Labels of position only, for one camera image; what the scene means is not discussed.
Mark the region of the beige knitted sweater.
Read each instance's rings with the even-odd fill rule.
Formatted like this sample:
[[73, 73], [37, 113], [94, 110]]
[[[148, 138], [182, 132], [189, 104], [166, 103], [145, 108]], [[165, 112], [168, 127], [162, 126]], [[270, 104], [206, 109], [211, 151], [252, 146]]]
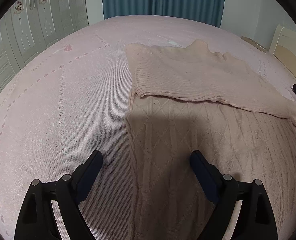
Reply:
[[190, 168], [199, 150], [221, 173], [260, 179], [279, 239], [296, 228], [296, 102], [247, 63], [186, 48], [125, 48], [132, 75], [126, 128], [134, 183], [128, 239], [196, 239], [212, 211]]

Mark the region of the cream beige headboard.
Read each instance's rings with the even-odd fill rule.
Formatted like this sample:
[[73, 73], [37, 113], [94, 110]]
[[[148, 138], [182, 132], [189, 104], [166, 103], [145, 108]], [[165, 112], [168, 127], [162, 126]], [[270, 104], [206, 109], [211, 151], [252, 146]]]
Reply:
[[296, 32], [277, 25], [268, 53], [283, 63], [296, 78]]

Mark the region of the pink bed cover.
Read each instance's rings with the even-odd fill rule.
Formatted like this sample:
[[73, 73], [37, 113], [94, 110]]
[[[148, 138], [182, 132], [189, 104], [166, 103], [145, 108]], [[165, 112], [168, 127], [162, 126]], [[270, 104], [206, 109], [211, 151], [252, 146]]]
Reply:
[[103, 165], [80, 211], [97, 239], [128, 239], [134, 183], [126, 115], [132, 75], [125, 48], [186, 48], [247, 63], [295, 101], [285, 68], [228, 31], [163, 16], [120, 16], [83, 28], [33, 59], [0, 94], [0, 233], [13, 239], [32, 180], [55, 181], [99, 150]]

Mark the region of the white wardrobe doors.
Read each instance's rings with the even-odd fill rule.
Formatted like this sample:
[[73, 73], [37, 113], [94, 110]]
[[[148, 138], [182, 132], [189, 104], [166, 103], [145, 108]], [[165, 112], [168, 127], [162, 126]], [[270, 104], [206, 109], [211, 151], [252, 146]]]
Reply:
[[88, 24], [86, 0], [16, 0], [0, 20], [0, 93], [37, 55]]

